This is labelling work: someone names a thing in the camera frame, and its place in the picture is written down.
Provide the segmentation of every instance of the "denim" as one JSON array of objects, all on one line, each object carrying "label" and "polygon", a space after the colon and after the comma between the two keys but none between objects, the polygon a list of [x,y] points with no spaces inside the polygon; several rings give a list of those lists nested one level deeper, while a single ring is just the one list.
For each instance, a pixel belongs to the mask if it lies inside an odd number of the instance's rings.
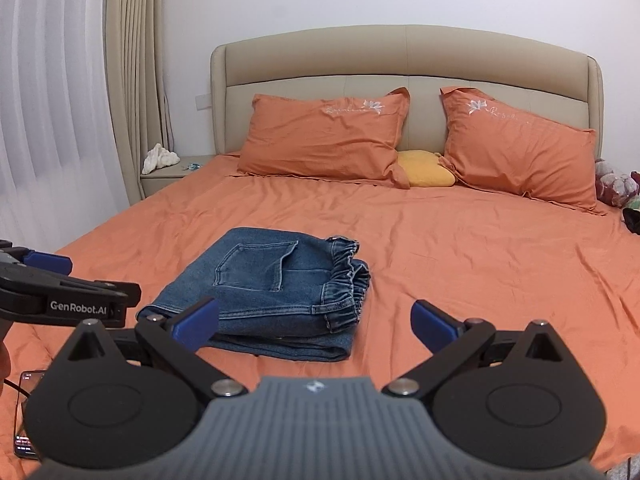
[{"label": "denim", "polygon": [[358,243],[239,227],[191,263],[138,315],[173,316],[210,296],[220,301],[216,348],[297,361],[340,361],[351,352],[369,286]]}]

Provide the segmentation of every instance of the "smartphone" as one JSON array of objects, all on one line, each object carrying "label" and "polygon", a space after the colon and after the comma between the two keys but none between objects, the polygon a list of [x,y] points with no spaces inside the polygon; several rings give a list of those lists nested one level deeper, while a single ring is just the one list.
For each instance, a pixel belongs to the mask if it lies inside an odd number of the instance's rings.
[{"label": "smartphone", "polygon": [[[43,375],[44,370],[30,370],[28,372],[22,372],[20,374],[20,382],[18,383],[18,386],[30,394],[40,382]],[[25,433],[24,424],[22,423],[22,414],[27,402],[27,397],[18,392],[18,399],[15,403],[14,453],[20,458],[37,460],[38,457],[31,447],[31,441]]]}]

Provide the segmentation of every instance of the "white curtain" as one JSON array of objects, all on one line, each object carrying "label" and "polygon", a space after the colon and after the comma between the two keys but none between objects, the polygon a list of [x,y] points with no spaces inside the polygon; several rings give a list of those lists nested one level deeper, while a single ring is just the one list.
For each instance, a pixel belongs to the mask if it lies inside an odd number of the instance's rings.
[{"label": "white curtain", "polygon": [[54,251],[128,207],[104,0],[0,0],[0,238]]}]

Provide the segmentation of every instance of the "round black disc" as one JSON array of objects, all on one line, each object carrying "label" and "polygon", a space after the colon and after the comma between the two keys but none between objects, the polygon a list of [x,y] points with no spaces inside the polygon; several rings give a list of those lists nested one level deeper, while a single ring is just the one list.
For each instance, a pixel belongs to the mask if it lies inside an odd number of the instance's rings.
[{"label": "round black disc", "polygon": [[165,372],[97,360],[72,368],[28,400],[25,428],[41,458],[85,469],[134,465],[176,446],[196,423],[192,391]]},{"label": "round black disc", "polygon": [[590,457],[604,431],[601,400],[562,363],[527,360],[463,373],[433,401],[453,444],[508,468],[543,470]]}]

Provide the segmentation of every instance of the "jeans back pocket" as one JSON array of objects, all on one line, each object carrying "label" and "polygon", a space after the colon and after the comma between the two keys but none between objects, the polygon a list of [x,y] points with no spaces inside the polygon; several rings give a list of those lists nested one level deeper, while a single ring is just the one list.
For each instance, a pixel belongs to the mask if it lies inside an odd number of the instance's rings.
[{"label": "jeans back pocket", "polygon": [[282,288],[282,262],[298,242],[238,244],[216,267],[213,285],[277,292]]}]

